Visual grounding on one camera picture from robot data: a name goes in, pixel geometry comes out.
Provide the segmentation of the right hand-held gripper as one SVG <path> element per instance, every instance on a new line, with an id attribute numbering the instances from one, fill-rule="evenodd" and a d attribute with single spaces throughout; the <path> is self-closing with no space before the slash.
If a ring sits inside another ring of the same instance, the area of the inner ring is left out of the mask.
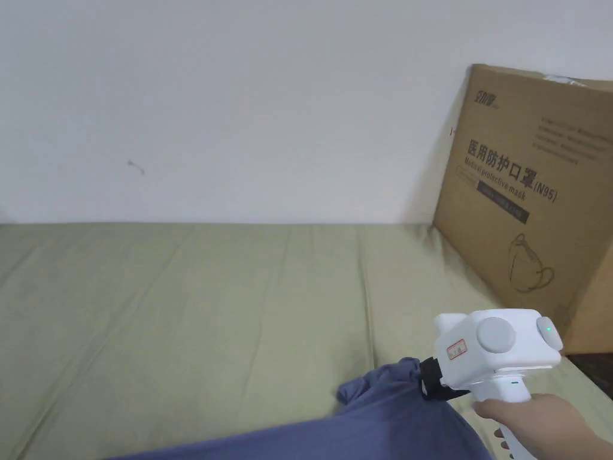
<path id="1" fill-rule="evenodd" d="M 426 400 L 472 394 L 477 401 L 531 400 L 525 379 L 562 360 L 562 338 L 536 310 L 489 309 L 435 317 L 438 337 L 431 358 L 420 362 Z"/>

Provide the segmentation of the person's right hand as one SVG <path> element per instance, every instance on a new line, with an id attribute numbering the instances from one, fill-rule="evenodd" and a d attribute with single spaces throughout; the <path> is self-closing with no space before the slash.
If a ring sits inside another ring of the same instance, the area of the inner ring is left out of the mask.
<path id="1" fill-rule="evenodd" d="M 473 409 L 479 417 L 507 427 L 536 459 L 612 459 L 612 444 L 555 395 L 535 394 L 517 403 L 477 401 Z"/>

